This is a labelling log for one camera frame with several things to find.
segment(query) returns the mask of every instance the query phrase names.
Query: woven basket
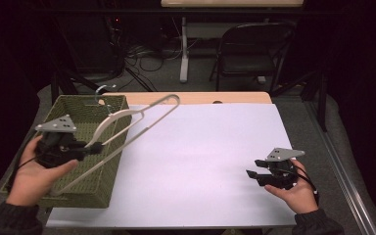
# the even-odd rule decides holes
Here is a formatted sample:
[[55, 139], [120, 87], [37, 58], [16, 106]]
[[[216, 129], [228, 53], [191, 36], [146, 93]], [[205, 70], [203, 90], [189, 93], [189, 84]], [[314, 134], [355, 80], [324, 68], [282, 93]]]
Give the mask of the woven basket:
[[[99, 100], [103, 100], [104, 104], [109, 105], [109, 108], [98, 105], [95, 97], [90, 95], [60, 96], [44, 122], [70, 115], [77, 127], [74, 137], [79, 141], [89, 142], [97, 126], [109, 113], [128, 109], [124, 96], [100, 96]], [[120, 118], [106, 128], [97, 141], [105, 142], [115, 133], [127, 127], [130, 122], [131, 116]], [[83, 161], [79, 162], [76, 169], [54, 184], [55, 190], [63, 189], [79, 175], [119, 148], [125, 142], [126, 135], [127, 132], [105, 145], [101, 154], [85, 157]], [[121, 153], [117, 154], [106, 164], [87, 175], [83, 180], [72, 186], [68, 192], [57, 197], [45, 196], [39, 201], [38, 205], [47, 208], [107, 208], [115, 184], [120, 155]]]

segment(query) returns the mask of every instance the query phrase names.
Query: white tabletop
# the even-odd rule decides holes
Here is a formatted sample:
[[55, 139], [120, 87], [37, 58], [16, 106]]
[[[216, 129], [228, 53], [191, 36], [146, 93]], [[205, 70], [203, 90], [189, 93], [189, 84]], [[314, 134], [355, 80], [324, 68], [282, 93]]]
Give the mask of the white tabletop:
[[[147, 112], [131, 137], [168, 105]], [[246, 169], [291, 148], [275, 105], [181, 105], [123, 150], [107, 209], [53, 209], [50, 227], [233, 228], [293, 225], [294, 213]]]
[[301, 7], [304, 0], [162, 0], [163, 7]]

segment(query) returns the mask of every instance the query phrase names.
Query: desk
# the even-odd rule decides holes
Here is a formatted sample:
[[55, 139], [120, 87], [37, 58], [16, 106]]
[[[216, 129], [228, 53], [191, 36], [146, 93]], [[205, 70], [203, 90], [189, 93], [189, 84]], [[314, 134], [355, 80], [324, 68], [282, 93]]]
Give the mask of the desk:
[[[163, 7], [169, 8], [277, 8], [277, 7], [288, 7], [297, 8], [301, 7], [304, 0], [162, 0], [161, 4]], [[234, 24], [226, 23], [226, 25], [218, 24], [217, 34], [215, 37], [221, 37], [222, 34]], [[196, 35], [187, 32], [187, 22], [186, 18], [182, 18], [182, 61], [181, 61], [181, 72], [179, 79], [181, 82], [188, 81], [188, 49], [187, 49], [187, 37]]]
[[[125, 94], [134, 105], [152, 103], [168, 93]], [[264, 159], [273, 147], [291, 147], [268, 95], [176, 94], [182, 104], [215, 100], [224, 104], [181, 105], [123, 150], [107, 209], [53, 209], [47, 226], [189, 229], [295, 224], [294, 213], [286, 204], [265, 192], [246, 173], [247, 168], [259, 171], [254, 160]], [[251, 110], [240, 112], [244, 106]], [[166, 105], [156, 108], [165, 109]], [[132, 131], [137, 130], [131, 129], [128, 136], [134, 134]]]

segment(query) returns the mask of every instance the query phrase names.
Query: black sleeve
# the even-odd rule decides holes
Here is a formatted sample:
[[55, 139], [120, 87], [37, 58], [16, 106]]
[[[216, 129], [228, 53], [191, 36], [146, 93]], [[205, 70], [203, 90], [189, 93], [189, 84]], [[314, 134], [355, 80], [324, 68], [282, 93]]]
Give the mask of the black sleeve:
[[39, 207], [0, 205], [0, 234], [35, 235], [42, 233], [42, 224], [36, 218]]
[[326, 216], [323, 209], [295, 215], [297, 225], [293, 235], [344, 235], [344, 228], [335, 220]]

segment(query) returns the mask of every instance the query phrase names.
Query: person's left hand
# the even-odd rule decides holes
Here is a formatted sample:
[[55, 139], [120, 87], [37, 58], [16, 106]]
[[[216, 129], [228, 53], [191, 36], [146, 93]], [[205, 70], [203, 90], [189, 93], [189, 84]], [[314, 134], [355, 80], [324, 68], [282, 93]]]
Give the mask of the person's left hand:
[[[20, 164], [35, 158], [35, 148], [42, 136], [32, 139], [23, 150]], [[45, 168], [36, 161], [31, 161], [18, 169], [7, 204], [15, 206], [34, 206], [51, 189], [53, 183], [73, 170], [78, 160], [54, 168]]]

